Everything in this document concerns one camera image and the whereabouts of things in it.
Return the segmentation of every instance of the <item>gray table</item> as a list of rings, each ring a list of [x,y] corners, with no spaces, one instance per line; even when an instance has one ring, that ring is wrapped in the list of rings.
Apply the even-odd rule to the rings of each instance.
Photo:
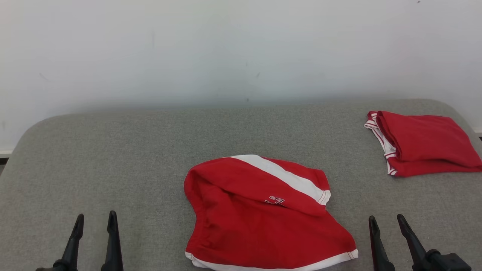
[[[387,175],[380,144],[363,127],[369,110],[452,117],[482,154],[466,121],[433,100],[54,117],[25,133],[0,177],[0,269],[50,266],[61,257],[77,214],[84,213],[79,270],[100,270],[113,209],[125,270],[198,270],[184,257],[196,219],[184,177],[196,164],[240,154],[325,171],[332,192],[327,208],[360,253],[325,270],[372,269],[370,215],[389,259],[397,270],[410,270],[398,213],[426,249],[456,252],[480,268],[482,174]]]

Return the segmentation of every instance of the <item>clothing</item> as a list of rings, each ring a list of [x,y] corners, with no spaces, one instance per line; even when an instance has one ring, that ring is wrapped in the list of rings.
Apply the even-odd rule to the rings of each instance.
[[[390,175],[482,171],[469,137],[449,117],[370,111],[364,127],[380,141]]]
[[[240,155],[207,161],[187,174],[196,213],[186,257],[223,271],[312,271],[358,257],[350,233],[326,211],[322,170]]]

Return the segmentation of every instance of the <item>white stripe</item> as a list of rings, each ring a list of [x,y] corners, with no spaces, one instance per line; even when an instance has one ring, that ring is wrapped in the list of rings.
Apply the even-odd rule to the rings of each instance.
[[[372,118],[373,120],[376,119],[376,113],[372,114]],[[367,120],[364,127],[372,130],[373,134],[382,145],[383,152],[385,153],[385,158],[387,159],[387,174],[395,176],[395,173],[397,173],[397,171],[396,170],[393,172],[391,171],[393,167],[390,165],[390,162],[388,161],[388,158],[397,156],[397,154],[394,153],[396,151],[395,147],[383,135],[382,131],[380,131],[380,129],[378,128],[378,124],[376,124],[376,122],[372,120]]]
[[[314,271],[319,270],[322,268],[327,268],[329,266],[338,264],[340,262],[351,260],[350,254],[353,258],[358,258],[358,249],[355,249],[350,252],[345,252],[328,259],[324,259],[319,262],[312,263],[310,265],[287,269],[287,268],[276,268],[276,269],[264,269],[264,268],[257,268],[257,267],[244,267],[244,266],[236,266],[236,265],[228,265],[228,264],[217,264],[206,262],[194,257],[191,253],[186,252],[186,257],[192,260],[192,264],[197,267],[201,268],[211,268],[212,270],[216,271]]]
[[[305,179],[303,177],[297,176],[289,171],[284,170],[279,165],[271,162],[270,160],[266,160],[260,156],[248,154],[248,155],[237,155],[232,156],[231,158],[236,158],[241,161],[244,161],[254,167],[261,169],[264,172],[267,172],[278,179],[285,182],[291,188],[300,191],[301,193],[306,194],[307,196],[313,198],[317,202],[322,200],[320,204],[326,205],[328,200],[330,199],[331,193],[329,190],[321,190],[313,184],[312,181]]]

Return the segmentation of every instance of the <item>white backdrop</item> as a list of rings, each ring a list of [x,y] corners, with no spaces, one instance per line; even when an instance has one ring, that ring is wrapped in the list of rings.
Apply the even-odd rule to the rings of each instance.
[[[0,0],[0,151],[103,108],[433,98],[482,132],[479,0]]]

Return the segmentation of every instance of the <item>folded red garment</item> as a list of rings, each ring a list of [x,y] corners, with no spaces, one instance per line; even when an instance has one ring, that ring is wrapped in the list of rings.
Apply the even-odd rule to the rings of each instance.
[[[469,137],[449,117],[370,111],[365,128],[382,144],[390,175],[482,171]]]

